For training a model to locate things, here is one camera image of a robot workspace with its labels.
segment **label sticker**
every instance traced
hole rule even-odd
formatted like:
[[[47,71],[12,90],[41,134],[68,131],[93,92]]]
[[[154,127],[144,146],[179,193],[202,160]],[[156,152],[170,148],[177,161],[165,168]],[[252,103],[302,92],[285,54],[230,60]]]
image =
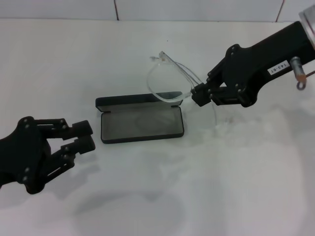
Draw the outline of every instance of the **label sticker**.
[[[286,68],[290,67],[290,64],[287,62],[287,60],[279,63],[278,65],[275,65],[274,67],[271,67],[268,69],[268,72],[270,75],[274,75]]]

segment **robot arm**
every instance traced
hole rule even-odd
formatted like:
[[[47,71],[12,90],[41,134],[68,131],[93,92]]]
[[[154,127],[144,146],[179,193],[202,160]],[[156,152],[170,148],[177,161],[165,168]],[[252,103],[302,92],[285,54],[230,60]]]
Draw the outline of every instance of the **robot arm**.
[[[69,127],[64,119],[22,118],[8,137],[0,140],[0,188],[4,184],[24,184],[30,194],[74,166],[77,153],[95,149],[93,131],[87,120]],[[47,139],[78,137],[73,143],[51,153]]]
[[[204,106],[241,104],[257,101],[259,90],[268,82],[294,71],[297,88],[306,86],[302,65],[315,59],[315,5],[300,13],[295,22],[249,48],[231,46],[220,63],[208,73],[206,84],[198,85],[192,99]]]

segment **metal cylinder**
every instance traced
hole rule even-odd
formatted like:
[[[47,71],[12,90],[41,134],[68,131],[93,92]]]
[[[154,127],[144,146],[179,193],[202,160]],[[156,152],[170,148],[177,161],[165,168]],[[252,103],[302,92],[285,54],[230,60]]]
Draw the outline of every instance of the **metal cylinder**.
[[[302,26],[315,49],[315,5],[305,9],[299,15]]]
[[[304,73],[300,58],[299,57],[293,57],[290,60],[290,65],[293,69],[296,80],[305,85],[306,84],[306,74]]]

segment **white table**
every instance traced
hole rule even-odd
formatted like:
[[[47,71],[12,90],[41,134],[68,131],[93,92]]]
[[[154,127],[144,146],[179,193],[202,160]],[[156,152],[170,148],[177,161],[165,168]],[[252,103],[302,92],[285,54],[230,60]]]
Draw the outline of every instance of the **white table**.
[[[28,115],[87,119],[96,144],[37,195],[3,186],[0,235],[314,235],[314,81],[299,92],[289,73],[250,108],[217,108],[232,123],[216,132],[211,106],[185,101],[186,132],[173,140],[105,145],[95,108],[97,97],[147,93],[161,50],[206,79],[228,47],[286,25],[0,20],[0,137]]]

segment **white surface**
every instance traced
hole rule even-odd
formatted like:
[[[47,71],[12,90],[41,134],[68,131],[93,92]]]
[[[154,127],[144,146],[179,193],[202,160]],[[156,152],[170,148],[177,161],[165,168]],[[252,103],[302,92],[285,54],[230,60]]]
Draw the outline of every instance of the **white surface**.
[[[1,0],[0,18],[116,20],[113,0]]]
[[[299,13],[314,4],[314,0],[285,0],[278,22],[299,21]]]
[[[1,20],[0,137],[27,115],[87,119],[96,150],[40,194],[3,186],[0,235],[314,235],[314,81],[299,92],[289,73],[250,108],[217,108],[232,119],[216,133],[211,106],[188,100],[173,140],[104,145],[95,108],[97,97],[147,92],[161,50],[205,79],[231,45],[286,25]]]
[[[117,0],[120,20],[274,22],[282,0]]]

